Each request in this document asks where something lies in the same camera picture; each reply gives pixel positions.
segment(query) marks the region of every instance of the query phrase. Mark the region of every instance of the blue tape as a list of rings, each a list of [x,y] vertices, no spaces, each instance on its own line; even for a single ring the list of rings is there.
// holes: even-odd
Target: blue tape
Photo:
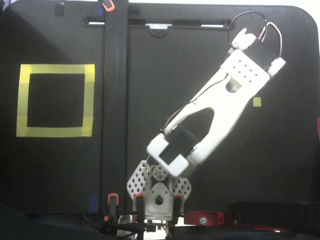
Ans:
[[[91,195],[89,198],[89,212],[97,213],[99,212],[99,196]]]

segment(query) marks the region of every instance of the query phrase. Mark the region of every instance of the black wire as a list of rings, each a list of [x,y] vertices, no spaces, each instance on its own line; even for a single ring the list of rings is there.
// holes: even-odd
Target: black wire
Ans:
[[[180,113],[181,110],[184,109],[185,106],[187,106],[187,105],[189,105],[189,104],[192,104],[193,102],[195,102],[196,100],[198,100],[198,98],[199,98],[202,94],[204,94],[208,89],[210,89],[211,87],[213,87],[214,85],[216,85],[216,84],[218,84],[218,83],[221,83],[221,82],[222,82],[223,80],[225,80],[225,79],[226,79],[226,78],[224,78],[224,79],[222,79],[222,80],[220,80],[220,81],[217,81],[217,82],[211,84],[211,85],[208,86],[203,92],[201,92],[201,93],[199,94],[199,96],[197,96],[194,100],[192,100],[192,101],[190,101],[190,102],[182,105],[182,106],[179,107],[179,108],[176,108],[176,109],[166,118],[165,122],[167,122],[168,119],[169,119],[170,117],[172,117],[172,115],[173,115],[174,113],[175,113],[175,114]],[[167,127],[168,124],[169,124],[169,122],[163,126],[163,129],[162,129],[163,132],[165,131],[165,128]]]
[[[236,21],[237,18],[243,16],[243,15],[246,15],[246,14],[258,14],[260,15],[261,17],[263,17],[264,19],[264,26],[265,26],[265,29],[267,30],[267,20],[266,20],[266,17],[260,13],[260,12],[257,12],[257,11],[246,11],[246,12],[243,12],[243,13],[240,13],[238,14],[237,16],[234,17],[234,19],[232,19],[232,21],[230,22],[229,24],[229,27],[228,27],[228,30],[226,32],[226,38],[227,38],[227,41],[228,41],[228,44],[233,48],[233,49],[236,49],[231,43],[230,43],[230,40],[229,40],[229,32],[230,32],[230,27],[232,26],[232,24]]]
[[[129,238],[129,237],[131,237],[131,236],[133,236],[133,235],[136,235],[136,233],[135,233],[135,232],[132,232],[132,233],[127,234],[127,235],[118,236],[118,239],[125,239],[125,238]]]
[[[94,225],[91,221],[89,221],[89,219],[87,218],[86,215],[82,215],[82,216],[83,216],[83,218],[84,218],[84,220],[85,220],[85,222],[86,222],[87,224],[89,224],[89,225],[90,225],[91,227],[93,227],[94,229],[99,230],[99,227],[96,226],[96,225]]]

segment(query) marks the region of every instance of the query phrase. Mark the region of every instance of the black vertical rail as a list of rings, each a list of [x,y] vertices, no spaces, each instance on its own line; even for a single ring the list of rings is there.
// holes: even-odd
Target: black vertical rail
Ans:
[[[114,0],[105,12],[104,85],[101,163],[101,213],[108,212],[108,194],[119,195],[125,207],[127,161],[128,0]]]

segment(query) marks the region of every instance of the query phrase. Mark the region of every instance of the white wire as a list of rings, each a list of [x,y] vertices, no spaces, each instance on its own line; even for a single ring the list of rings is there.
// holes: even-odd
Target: white wire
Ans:
[[[280,30],[278,29],[278,27],[277,27],[273,22],[268,22],[268,23],[266,24],[266,27],[268,27],[269,25],[270,25],[271,27],[273,27],[273,28],[277,31],[278,35],[279,35],[279,41],[280,41],[279,58],[281,58],[281,54],[282,54],[282,35],[281,35],[281,32],[280,32]],[[265,34],[265,35],[263,36],[261,42],[263,42],[263,41],[265,40],[266,35],[267,35],[267,34]]]
[[[147,166],[148,166],[148,160],[150,158],[150,155],[146,158],[146,161],[145,161],[145,167],[144,167],[144,174],[146,175],[146,179],[149,178],[149,175],[147,174]]]

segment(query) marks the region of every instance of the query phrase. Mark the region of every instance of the perforated white plate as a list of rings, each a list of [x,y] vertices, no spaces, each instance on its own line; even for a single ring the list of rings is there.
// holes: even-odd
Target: perforated white plate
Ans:
[[[132,200],[135,199],[136,194],[145,194],[146,186],[148,184],[146,174],[149,176],[149,171],[149,165],[146,165],[146,161],[142,160],[126,183],[126,190]]]
[[[183,196],[184,202],[191,193],[191,183],[187,178],[176,177],[172,182],[173,195]]]

